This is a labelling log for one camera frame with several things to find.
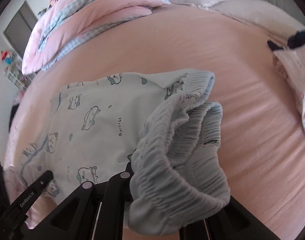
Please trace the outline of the cartoon print pajama pants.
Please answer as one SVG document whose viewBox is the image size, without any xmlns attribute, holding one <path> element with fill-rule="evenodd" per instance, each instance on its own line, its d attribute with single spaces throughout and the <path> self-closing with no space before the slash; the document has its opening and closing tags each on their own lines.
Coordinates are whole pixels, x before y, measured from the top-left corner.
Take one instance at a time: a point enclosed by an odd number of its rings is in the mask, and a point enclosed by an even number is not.
<svg viewBox="0 0 305 240">
<path fill-rule="evenodd" d="M 131 157 L 128 226 L 139 235 L 172 235 L 228 205 L 219 165 L 222 106 L 208 100 L 215 75 L 186 69 L 180 92 L 149 115 Z"/>
</svg>

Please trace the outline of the cartoon print pajama top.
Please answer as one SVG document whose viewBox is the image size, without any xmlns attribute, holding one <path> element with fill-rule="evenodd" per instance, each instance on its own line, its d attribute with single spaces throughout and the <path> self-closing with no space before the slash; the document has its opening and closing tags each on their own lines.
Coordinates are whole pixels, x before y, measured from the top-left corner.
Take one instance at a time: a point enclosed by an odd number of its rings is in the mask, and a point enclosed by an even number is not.
<svg viewBox="0 0 305 240">
<path fill-rule="evenodd" d="M 70 84 L 51 101 L 39 138 L 20 160 L 18 177 L 29 186 L 45 171 L 46 196 L 61 202 L 84 182 L 98 184 L 125 169 L 148 116 L 180 92 L 187 70 L 144 75 L 117 73 Z"/>
</svg>

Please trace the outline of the white shelf rack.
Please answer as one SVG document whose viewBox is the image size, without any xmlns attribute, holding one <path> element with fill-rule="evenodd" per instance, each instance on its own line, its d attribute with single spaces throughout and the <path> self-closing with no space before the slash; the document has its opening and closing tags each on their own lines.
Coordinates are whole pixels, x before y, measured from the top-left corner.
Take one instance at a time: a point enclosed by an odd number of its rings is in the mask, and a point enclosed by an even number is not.
<svg viewBox="0 0 305 240">
<path fill-rule="evenodd" d="M 28 86 L 32 83 L 32 78 L 22 74 L 21 68 L 17 63 L 9 64 L 5 68 L 5 77 L 19 91 L 27 89 Z"/>
</svg>

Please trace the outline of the red blue plush toy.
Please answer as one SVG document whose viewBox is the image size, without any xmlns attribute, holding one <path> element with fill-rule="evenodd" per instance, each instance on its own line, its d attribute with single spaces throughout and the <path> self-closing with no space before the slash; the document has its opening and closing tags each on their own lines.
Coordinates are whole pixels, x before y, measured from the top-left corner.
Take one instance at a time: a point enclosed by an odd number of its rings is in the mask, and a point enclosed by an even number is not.
<svg viewBox="0 0 305 240">
<path fill-rule="evenodd" d="M 15 59 L 15 55 L 8 50 L 1 51 L 1 60 L 6 64 L 12 64 Z"/>
</svg>

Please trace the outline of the white light blue garment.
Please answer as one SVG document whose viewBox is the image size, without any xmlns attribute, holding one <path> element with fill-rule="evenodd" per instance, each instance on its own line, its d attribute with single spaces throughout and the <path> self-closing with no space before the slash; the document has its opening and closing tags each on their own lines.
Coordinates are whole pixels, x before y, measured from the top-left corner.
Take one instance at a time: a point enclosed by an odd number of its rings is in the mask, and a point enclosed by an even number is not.
<svg viewBox="0 0 305 240">
<path fill-rule="evenodd" d="M 273 65 L 293 91 L 305 132 L 305 44 L 273 51 Z"/>
</svg>

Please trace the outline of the grey door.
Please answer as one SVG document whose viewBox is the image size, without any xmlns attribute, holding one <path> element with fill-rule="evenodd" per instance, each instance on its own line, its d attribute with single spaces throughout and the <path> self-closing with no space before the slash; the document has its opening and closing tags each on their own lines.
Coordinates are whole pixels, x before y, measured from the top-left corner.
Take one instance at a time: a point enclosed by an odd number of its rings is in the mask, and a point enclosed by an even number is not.
<svg viewBox="0 0 305 240">
<path fill-rule="evenodd" d="M 29 37 L 37 21 L 27 1 L 24 1 L 3 32 L 20 58 L 24 56 Z"/>
</svg>

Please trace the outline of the dark navy garment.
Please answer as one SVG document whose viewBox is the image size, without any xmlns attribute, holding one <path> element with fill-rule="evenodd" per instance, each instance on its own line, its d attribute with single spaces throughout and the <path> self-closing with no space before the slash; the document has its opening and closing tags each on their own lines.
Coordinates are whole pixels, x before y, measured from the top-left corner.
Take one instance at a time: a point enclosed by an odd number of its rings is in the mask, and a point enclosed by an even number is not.
<svg viewBox="0 0 305 240">
<path fill-rule="evenodd" d="M 268 40 L 267 45 L 271 51 L 284 50 L 283 47 L 277 45 L 272 40 Z M 305 31 L 298 31 L 295 35 L 288 38 L 286 46 L 289 49 L 296 49 L 303 45 L 305 45 Z"/>
</svg>

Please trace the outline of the pink folded quilt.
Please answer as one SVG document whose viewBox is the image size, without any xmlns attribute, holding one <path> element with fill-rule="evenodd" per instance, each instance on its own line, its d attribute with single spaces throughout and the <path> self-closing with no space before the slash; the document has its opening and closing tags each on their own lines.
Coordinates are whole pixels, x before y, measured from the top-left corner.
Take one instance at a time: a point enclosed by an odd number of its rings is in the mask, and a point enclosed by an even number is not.
<svg viewBox="0 0 305 240">
<path fill-rule="evenodd" d="M 168 0 L 59 0 L 34 26 L 22 73 L 51 68 L 70 51 L 124 22 L 149 16 Z"/>
</svg>

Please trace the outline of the white fluffy blanket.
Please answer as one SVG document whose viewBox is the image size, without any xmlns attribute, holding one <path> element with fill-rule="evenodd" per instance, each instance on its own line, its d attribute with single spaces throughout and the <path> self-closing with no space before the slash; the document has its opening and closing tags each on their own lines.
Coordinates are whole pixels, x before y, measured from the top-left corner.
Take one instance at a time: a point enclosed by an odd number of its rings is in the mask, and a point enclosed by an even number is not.
<svg viewBox="0 0 305 240">
<path fill-rule="evenodd" d="M 254 25 L 287 40 L 305 26 L 287 12 L 263 0 L 169 0 L 202 10 L 219 12 L 240 22 Z"/>
</svg>

